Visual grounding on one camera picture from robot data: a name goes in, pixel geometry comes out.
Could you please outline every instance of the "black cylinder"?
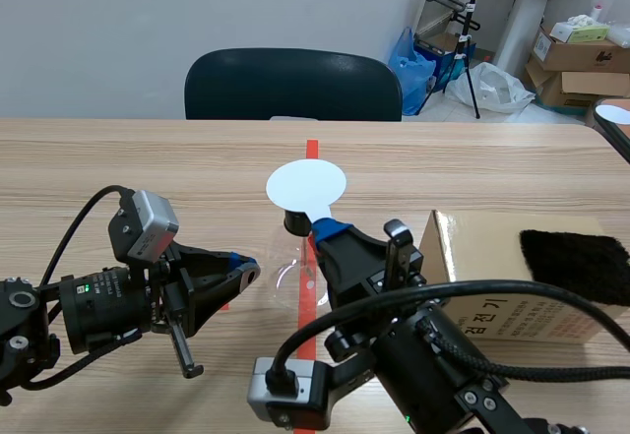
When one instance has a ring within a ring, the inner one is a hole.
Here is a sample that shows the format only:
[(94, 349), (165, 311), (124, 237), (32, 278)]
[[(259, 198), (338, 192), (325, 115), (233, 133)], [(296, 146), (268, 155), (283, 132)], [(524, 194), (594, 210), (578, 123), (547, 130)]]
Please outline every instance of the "black cylinder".
[(92, 350), (116, 336), (151, 327), (151, 303), (144, 279), (130, 279), (116, 267), (59, 285), (66, 331), (73, 353)]
[(311, 233), (311, 221), (305, 213), (284, 212), (284, 228), (298, 237), (308, 237)]
[(428, 317), (444, 337), (462, 350), (483, 358), (441, 309), (425, 307), (372, 344), (378, 360), (375, 374), (414, 432), (443, 434), (472, 417), (459, 405), (456, 395), (462, 385), (479, 375), (455, 370), (436, 355), (416, 329), (416, 322), (423, 317)]

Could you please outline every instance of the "robotic arm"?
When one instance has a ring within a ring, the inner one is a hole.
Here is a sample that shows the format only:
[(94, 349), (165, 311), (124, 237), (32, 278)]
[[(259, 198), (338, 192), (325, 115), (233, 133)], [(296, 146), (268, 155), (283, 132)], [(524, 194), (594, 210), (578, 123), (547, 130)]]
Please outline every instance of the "robotic arm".
[[(170, 335), (185, 378), (201, 375), (204, 367), (195, 364), (186, 339), (260, 275), (252, 258), (176, 243), (179, 223), (168, 200), (149, 191), (122, 190), (108, 231), (114, 256), (124, 267), (57, 283), (44, 277), (39, 287), (27, 279), (0, 282), (0, 405), (11, 403), (9, 390), (50, 388), (147, 331)], [(54, 301), (47, 313), (47, 303)], [(59, 359), (60, 341), (48, 325), (60, 311), (73, 353), (89, 355), (33, 381)]]
[[(295, 214), (284, 221), (289, 232), (304, 235), (304, 222), (295, 223)], [(330, 218), (313, 223), (309, 239), (333, 312), (295, 333), (275, 358), (256, 360), (248, 402), (261, 420), (287, 430), (325, 430), (335, 403), (376, 376), (414, 432), (460, 432), (473, 417), (493, 434), (588, 432), (521, 418), (501, 395), (508, 386), (503, 377), (459, 363), (443, 351), (438, 341), (490, 363), (442, 311), (447, 300), (428, 297), (418, 303), (417, 297), (407, 297), (431, 288), (420, 273), (422, 255), (400, 221), (386, 223), (385, 232), (388, 242)], [(534, 288), (540, 289), (537, 283)], [(401, 304), (390, 304), (395, 298)], [(325, 346), (337, 366), (288, 359), (300, 344), (331, 327)]]

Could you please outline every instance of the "clear plastic bottle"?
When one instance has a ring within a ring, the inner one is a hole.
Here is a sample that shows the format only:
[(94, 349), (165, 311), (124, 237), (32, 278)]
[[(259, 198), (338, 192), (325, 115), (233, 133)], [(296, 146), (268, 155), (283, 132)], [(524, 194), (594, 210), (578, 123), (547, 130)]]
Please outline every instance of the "clear plastic bottle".
[(286, 212), (284, 225), (270, 238), (265, 259), (267, 288), (279, 307), (298, 313), (328, 311), (328, 287), (308, 240), (310, 223), (306, 226), (300, 220), (300, 215)]

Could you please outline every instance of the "black sponge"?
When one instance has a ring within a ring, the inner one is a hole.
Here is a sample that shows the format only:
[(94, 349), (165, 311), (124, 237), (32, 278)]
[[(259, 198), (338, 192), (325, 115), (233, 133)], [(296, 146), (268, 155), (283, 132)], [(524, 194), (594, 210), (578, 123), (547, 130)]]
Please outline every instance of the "black sponge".
[(630, 306), (630, 255), (617, 239), (569, 232), (521, 232), (532, 277), (591, 301)]

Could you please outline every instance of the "gray wall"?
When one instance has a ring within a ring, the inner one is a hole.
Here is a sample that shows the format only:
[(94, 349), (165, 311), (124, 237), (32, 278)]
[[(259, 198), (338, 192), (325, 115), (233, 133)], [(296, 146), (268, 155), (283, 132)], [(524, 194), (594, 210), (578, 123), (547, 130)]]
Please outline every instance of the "gray wall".
[(181, 118), (212, 50), (385, 59), (417, 0), (0, 0), (0, 117)]

